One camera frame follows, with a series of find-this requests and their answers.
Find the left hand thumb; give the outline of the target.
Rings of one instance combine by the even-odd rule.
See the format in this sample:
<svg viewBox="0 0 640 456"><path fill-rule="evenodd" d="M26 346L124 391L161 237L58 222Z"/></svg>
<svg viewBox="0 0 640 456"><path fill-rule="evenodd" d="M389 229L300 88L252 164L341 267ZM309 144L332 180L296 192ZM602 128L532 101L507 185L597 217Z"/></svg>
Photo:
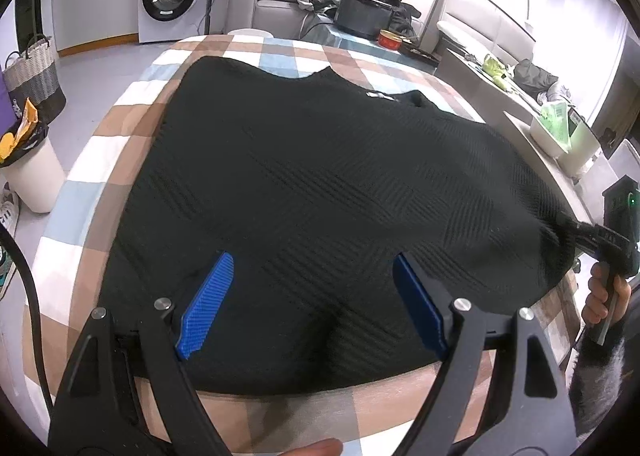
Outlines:
<svg viewBox="0 0 640 456"><path fill-rule="evenodd" d="M341 456L343 453L343 443L338 439L326 439L319 442L287 450L280 456Z"/></svg>

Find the right hand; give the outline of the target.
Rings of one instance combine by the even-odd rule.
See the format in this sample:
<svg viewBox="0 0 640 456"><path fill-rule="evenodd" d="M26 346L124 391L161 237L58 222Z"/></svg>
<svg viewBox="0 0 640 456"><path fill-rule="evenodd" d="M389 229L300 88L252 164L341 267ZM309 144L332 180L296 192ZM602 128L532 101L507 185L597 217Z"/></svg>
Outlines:
<svg viewBox="0 0 640 456"><path fill-rule="evenodd" d="M617 295L616 308L614 312L608 312L608 291L605 288L606 277L603 275L603 268L596 262L590 271L591 277L588 282L589 295L587 296L584 309L582 309L582 319L588 326L597 325L612 317L611 325L618 323L625 315L631 298L631 286L618 275L615 276L614 289Z"/></svg>

